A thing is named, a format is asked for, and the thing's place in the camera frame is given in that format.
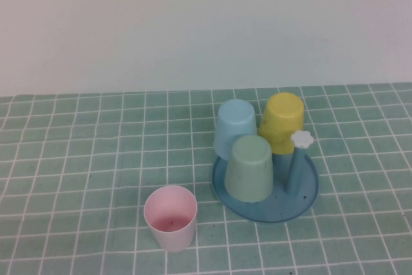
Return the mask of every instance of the light blue cup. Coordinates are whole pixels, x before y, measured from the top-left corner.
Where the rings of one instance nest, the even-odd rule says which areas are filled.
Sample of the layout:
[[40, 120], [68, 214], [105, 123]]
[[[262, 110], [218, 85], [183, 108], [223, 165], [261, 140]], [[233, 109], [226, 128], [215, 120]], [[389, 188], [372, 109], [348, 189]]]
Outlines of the light blue cup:
[[255, 110], [249, 102], [231, 99], [220, 106], [213, 142], [214, 151], [220, 158], [229, 159], [237, 138], [256, 134]]

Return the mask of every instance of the cup rim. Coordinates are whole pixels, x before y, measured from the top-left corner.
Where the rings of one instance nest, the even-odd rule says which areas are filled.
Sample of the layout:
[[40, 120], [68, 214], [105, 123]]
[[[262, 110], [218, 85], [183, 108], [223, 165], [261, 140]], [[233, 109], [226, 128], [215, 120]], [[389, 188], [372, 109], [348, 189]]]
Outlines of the cup rim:
[[[196, 209], [195, 209], [195, 211], [194, 211], [193, 218], [192, 218], [191, 221], [190, 221], [187, 225], [185, 225], [184, 227], [182, 227], [182, 228], [180, 228], [180, 229], [178, 229], [178, 230], [175, 230], [175, 231], [162, 231], [162, 230], [156, 229], [155, 227], [153, 227], [153, 226], [147, 221], [147, 219], [146, 219], [146, 205], [147, 205], [147, 202], [150, 200], [150, 198], [151, 198], [156, 192], [161, 191], [161, 190], [164, 189], [164, 188], [170, 188], [170, 187], [178, 187], [178, 188], [181, 188], [181, 189], [184, 189], [184, 190], [188, 191], [188, 192], [191, 194], [191, 196], [193, 197], [193, 200], [194, 200], [194, 204], [195, 204], [195, 206], [196, 206]], [[198, 201], [196, 200], [196, 197], [194, 196], [194, 194], [193, 194], [190, 190], [188, 190], [188, 188], [184, 188], [183, 186], [179, 186], [179, 185], [166, 185], [166, 186], [162, 186], [161, 188], [156, 189], [156, 190], [153, 191], [153, 192], [149, 195], [149, 197], [146, 199], [146, 202], [144, 203], [144, 207], [143, 207], [143, 217], [144, 217], [144, 220], [146, 221], [147, 225], [150, 227], [150, 229], [153, 229], [153, 230], [155, 230], [156, 232], [167, 233], [167, 234], [169, 234], [169, 233], [176, 233], [176, 232], [182, 231], [183, 229], [185, 229], [186, 227], [188, 227], [190, 224], [192, 224], [193, 221], [196, 220], [197, 214], [198, 214]]]

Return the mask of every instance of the blue tray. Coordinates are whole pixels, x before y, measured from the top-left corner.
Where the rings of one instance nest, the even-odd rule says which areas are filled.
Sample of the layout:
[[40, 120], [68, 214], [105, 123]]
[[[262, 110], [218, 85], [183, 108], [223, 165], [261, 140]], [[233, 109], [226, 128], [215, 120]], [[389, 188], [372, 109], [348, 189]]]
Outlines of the blue tray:
[[248, 203], [233, 198], [225, 188], [227, 161], [218, 157], [212, 170], [212, 187], [216, 196], [231, 211], [253, 222], [276, 223], [294, 219], [306, 212], [319, 194], [319, 175], [312, 159], [305, 156], [301, 190], [296, 197], [285, 193], [292, 155], [273, 155], [274, 190], [263, 201]]

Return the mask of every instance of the white flower knob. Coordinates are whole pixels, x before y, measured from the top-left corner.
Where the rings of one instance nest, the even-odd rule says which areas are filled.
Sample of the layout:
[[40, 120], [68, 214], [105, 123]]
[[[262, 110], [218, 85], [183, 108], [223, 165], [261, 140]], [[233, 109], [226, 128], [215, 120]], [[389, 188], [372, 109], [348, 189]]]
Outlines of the white flower knob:
[[314, 138], [310, 132], [302, 130], [295, 131], [290, 139], [293, 141], [295, 147], [304, 149], [308, 148], [314, 142]]

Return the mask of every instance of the green cup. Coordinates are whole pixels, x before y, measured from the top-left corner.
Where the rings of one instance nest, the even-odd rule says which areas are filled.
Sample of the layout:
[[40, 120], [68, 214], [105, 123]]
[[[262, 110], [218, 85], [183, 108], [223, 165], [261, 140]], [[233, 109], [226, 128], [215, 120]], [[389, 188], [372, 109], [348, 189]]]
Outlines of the green cup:
[[235, 141], [227, 164], [225, 187], [242, 202], [262, 201], [272, 193], [272, 148], [264, 138], [246, 135]]

